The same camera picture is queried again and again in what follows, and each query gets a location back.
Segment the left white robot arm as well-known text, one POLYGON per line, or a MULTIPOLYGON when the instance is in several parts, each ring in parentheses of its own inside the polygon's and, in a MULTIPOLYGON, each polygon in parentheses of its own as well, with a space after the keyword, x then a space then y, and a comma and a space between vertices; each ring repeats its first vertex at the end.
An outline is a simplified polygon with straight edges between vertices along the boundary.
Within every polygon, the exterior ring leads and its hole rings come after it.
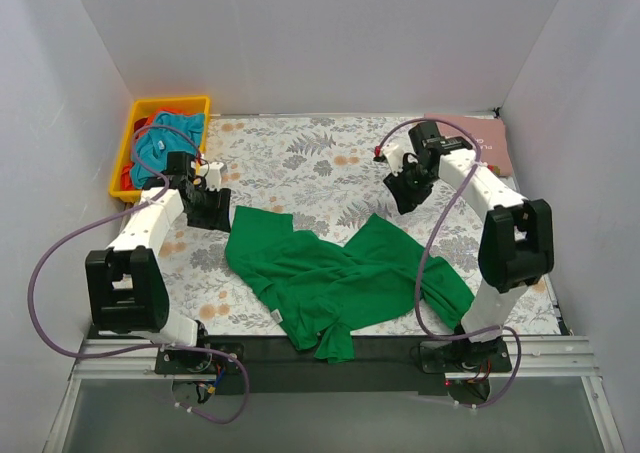
POLYGON ((226 165, 207 162, 199 175, 197 162, 187 152, 169 153, 165 169, 144 182, 139 209, 116 239, 104 250, 89 252, 85 260, 94 326, 101 332, 181 345, 178 360, 193 373, 211 365, 213 350, 200 340, 201 323, 171 308, 158 257, 181 215, 192 228, 231 231, 231 190, 222 186, 226 165))

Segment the green t-shirt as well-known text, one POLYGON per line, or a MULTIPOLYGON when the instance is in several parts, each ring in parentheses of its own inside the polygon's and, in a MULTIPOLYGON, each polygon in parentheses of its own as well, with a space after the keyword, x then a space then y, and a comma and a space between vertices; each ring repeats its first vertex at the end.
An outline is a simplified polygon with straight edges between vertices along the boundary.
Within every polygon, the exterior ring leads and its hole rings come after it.
POLYGON ((449 328, 474 296, 441 257, 373 214, 343 246, 297 230, 290 214, 240 206, 225 248, 229 268, 299 350, 329 363, 355 357, 355 330, 402 317, 414 294, 449 328))

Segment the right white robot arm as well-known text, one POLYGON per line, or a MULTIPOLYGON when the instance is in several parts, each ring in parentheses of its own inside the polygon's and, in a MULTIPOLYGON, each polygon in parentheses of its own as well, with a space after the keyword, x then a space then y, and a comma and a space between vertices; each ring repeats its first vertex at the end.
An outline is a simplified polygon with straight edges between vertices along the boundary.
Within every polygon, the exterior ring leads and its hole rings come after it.
POLYGON ((443 136, 439 128, 444 123, 428 117, 407 120, 411 151, 385 135, 374 158, 390 168, 384 184, 400 214, 415 210, 442 181, 454 190, 447 210, 464 200, 483 221, 478 251, 482 281, 454 334, 446 338, 455 342, 454 362, 471 371, 486 362, 486 343, 501 337, 521 296, 553 269, 552 210, 545 200, 530 200, 505 185, 482 162, 481 146, 466 129, 453 124, 457 136, 443 136))

